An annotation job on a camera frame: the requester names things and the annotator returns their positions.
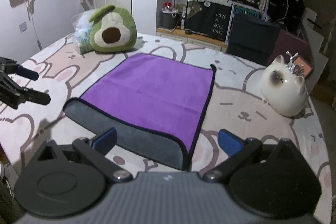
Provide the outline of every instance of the white logo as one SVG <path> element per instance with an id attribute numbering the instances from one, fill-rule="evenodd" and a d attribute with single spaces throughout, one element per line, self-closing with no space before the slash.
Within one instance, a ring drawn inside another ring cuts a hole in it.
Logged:
<path id="1" fill-rule="evenodd" d="M 163 177 L 163 179 L 166 180 L 166 181 L 170 181 L 170 180 L 173 179 L 173 176 L 172 175 L 167 175 L 167 176 Z"/>

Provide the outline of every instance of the drawer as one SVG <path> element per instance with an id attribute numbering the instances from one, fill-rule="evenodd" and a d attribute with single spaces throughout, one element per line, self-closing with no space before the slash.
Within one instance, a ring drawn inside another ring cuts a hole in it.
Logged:
<path id="1" fill-rule="evenodd" d="M 217 45 L 214 45 L 214 44 L 210 44 L 210 43 L 206 43 L 206 42 L 203 42 L 203 41 L 200 41 L 200 40 L 196 40 L 196 39 L 191 39 L 191 38 L 188 38 L 188 42 L 189 43 L 192 43 L 194 45 L 198 45 L 198 46 L 201 46 L 201 47 L 206 47 L 206 48 L 210 48 L 210 49 L 213 49 L 215 51 L 221 51 L 222 47 L 221 46 L 217 46 Z"/>
<path id="2" fill-rule="evenodd" d="M 179 37 L 177 35 L 173 35 L 173 34 L 167 34 L 167 33 L 161 33 L 161 32 L 157 32 L 156 35 L 158 37 L 164 37 L 164 38 L 169 38 L 175 41 L 181 41 L 181 42 L 187 42 L 188 38 L 185 37 Z"/>

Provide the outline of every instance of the floor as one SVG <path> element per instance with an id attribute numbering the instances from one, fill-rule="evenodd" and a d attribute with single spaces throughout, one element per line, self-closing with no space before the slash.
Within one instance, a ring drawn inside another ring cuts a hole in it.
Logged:
<path id="1" fill-rule="evenodd" d="M 315 110 L 322 126 L 325 143 L 327 145 L 331 177 L 332 177 L 332 190 L 333 198 L 336 197 L 336 111 L 329 105 L 311 98 L 315 106 Z"/>

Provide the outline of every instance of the plastic package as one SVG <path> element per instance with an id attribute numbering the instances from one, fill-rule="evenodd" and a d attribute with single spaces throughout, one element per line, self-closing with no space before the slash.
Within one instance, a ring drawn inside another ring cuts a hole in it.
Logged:
<path id="1" fill-rule="evenodd" d="M 72 19 L 72 25 L 75 29 L 73 34 L 73 45 L 79 54 L 93 51 L 90 44 L 90 33 L 93 22 L 89 22 L 89 18 L 97 9 L 88 10 L 75 15 Z"/>

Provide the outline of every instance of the cat ear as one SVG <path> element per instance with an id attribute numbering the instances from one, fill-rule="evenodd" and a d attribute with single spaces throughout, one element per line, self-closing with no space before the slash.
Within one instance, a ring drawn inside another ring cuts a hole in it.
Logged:
<path id="1" fill-rule="evenodd" d="M 285 63 L 285 59 L 282 55 L 278 55 L 277 58 L 275 58 L 275 60 L 273 60 L 272 63 L 275 63 L 275 64 L 284 64 Z"/>
<path id="2" fill-rule="evenodd" d="M 303 76 L 296 76 L 295 77 L 295 83 L 298 85 L 299 87 L 299 95 L 302 95 L 305 90 L 306 90 L 306 84 L 305 84 L 305 79 L 303 78 Z"/>

